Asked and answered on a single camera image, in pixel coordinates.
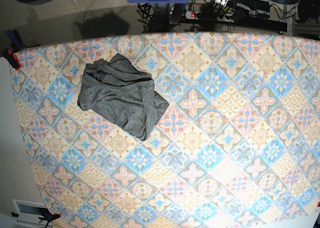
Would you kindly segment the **patterned tile tablecloth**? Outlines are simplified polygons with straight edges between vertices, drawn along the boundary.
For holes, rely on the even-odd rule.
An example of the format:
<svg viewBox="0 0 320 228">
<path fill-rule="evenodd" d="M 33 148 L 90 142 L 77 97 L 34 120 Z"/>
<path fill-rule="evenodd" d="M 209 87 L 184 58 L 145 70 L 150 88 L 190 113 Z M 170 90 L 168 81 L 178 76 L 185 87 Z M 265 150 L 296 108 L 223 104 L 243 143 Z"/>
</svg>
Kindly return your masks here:
<svg viewBox="0 0 320 228">
<path fill-rule="evenodd" d="M 122 54 L 168 109 L 146 141 L 77 104 L 86 64 Z M 251 227 L 320 211 L 320 44 L 168 33 L 17 53 L 24 144 L 57 227 Z"/>
</svg>

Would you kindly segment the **blue black bottom clamp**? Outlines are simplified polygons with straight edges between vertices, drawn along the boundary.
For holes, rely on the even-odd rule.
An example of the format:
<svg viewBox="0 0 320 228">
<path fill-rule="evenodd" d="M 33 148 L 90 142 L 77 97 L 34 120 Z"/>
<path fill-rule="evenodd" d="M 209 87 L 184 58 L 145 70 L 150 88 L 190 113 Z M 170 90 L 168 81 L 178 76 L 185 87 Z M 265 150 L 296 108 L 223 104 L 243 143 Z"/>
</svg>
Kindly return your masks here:
<svg viewBox="0 0 320 228">
<path fill-rule="evenodd" d="M 39 216 L 38 218 L 40 220 L 47 221 L 47 223 L 45 225 L 45 228 L 47 228 L 50 222 L 52 222 L 53 220 L 59 219 L 60 217 L 61 217 L 61 215 L 58 213 L 54 213 L 54 214 L 49 213 L 49 214 L 44 214 L 42 216 Z"/>
</svg>

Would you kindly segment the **aluminium frame post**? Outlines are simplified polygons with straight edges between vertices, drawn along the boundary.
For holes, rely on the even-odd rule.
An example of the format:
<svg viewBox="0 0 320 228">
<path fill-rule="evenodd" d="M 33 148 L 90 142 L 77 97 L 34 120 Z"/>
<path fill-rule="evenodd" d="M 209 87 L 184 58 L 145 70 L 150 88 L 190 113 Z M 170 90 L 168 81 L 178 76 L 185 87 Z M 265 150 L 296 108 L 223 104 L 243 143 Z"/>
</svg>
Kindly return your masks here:
<svg viewBox="0 0 320 228">
<path fill-rule="evenodd" d="M 293 25 L 295 23 L 296 16 L 296 5 L 284 5 L 283 6 L 284 16 L 286 17 L 286 34 L 293 36 Z"/>
</svg>

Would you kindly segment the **white power strip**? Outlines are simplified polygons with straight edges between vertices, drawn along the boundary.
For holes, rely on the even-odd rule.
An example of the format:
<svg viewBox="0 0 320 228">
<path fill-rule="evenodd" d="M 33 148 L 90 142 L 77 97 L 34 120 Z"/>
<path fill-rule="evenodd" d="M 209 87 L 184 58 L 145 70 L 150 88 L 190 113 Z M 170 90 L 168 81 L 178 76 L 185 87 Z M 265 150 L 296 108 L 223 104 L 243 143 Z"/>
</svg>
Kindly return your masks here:
<svg viewBox="0 0 320 228">
<path fill-rule="evenodd" d="M 210 20 L 210 21 L 222 21 L 222 22 L 233 22 L 231 17 L 232 14 L 216 12 L 200 12 L 200 11 L 186 11 L 184 17 L 187 20 Z"/>
</svg>

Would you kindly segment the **grey t-shirt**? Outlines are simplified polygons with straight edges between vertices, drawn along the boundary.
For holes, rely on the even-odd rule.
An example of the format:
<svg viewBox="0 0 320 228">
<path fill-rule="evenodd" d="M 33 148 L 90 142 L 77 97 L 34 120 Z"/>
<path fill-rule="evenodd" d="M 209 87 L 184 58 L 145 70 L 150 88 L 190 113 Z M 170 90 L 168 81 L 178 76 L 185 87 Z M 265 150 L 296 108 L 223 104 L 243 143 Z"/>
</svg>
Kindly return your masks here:
<svg viewBox="0 0 320 228">
<path fill-rule="evenodd" d="M 126 57 L 116 54 L 110 61 L 86 64 L 77 105 L 145 141 L 169 103 L 155 91 L 150 73 L 137 70 Z"/>
</svg>

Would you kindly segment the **blue handled clamp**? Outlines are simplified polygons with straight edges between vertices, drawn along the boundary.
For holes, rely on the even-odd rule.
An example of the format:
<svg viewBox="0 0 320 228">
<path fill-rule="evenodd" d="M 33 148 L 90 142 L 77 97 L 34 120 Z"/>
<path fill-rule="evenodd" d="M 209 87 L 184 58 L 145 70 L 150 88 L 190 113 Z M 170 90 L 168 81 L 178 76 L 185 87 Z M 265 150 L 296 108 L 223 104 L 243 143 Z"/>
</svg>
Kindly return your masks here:
<svg viewBox="0 0 320 228">
<path fill-rule="evenodd" d="M 26 49 L 26 45 L 23 43 L 22 38 L 17 30 L 7 30 L 6 35 L 10 39 L 10 45 L 15 52 Z"/>
</svg>

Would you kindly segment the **white floor vent box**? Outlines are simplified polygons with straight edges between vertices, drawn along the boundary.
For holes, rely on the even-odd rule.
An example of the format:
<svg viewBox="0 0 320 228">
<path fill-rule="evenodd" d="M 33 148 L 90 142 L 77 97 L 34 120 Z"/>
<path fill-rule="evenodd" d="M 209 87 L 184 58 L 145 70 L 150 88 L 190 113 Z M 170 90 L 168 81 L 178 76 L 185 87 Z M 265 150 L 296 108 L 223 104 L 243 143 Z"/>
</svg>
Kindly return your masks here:
<svg viewBox="0 0 320 228">
<path fill-rule="evenodd" d="M 29 202 L 12 199 L 14 211 L 12 217 L 17 218 L 18 223 L 31 225 L 32 227 L 45 227 L 46 220 L 41 220 L 44 214 L 49 214 L 49 210 L 43 203 Z"/>
</svg>

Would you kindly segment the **red black table clamp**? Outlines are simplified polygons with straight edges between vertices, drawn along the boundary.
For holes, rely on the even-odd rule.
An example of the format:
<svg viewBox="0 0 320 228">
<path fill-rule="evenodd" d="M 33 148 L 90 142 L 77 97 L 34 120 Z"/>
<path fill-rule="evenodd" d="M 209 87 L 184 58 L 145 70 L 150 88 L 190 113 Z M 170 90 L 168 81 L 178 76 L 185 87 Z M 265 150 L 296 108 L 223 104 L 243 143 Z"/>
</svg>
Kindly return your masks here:
<svg viewBox="0 0 320 228">
<path fill-rule="evenodd" d="M 3 57 L 9 62 L 9 64 L 15 69 L 18 70 L 21 68 L 21 63 L 16 54 L 12 52 L 11 49 L 5 49 L 3 52 Z"/>
</svg>

